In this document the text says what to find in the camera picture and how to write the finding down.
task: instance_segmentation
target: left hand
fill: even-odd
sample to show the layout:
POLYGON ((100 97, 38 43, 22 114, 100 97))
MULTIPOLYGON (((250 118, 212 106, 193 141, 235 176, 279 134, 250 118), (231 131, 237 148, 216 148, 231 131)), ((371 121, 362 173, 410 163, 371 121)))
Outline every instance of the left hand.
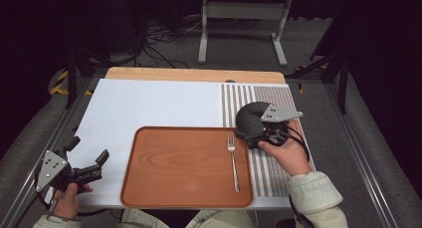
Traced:
MULTIPOLYGON (((84 185, 85 192, 92 192, 88 184, 84 185)), ((77 218, 79 204, 77 200, 78 195, 78 184, 71 183, 65 192, 57 191, 54 195, 54 199, 57 200, 56 207, 53 211, 53 215, 73 220, 77 218)))

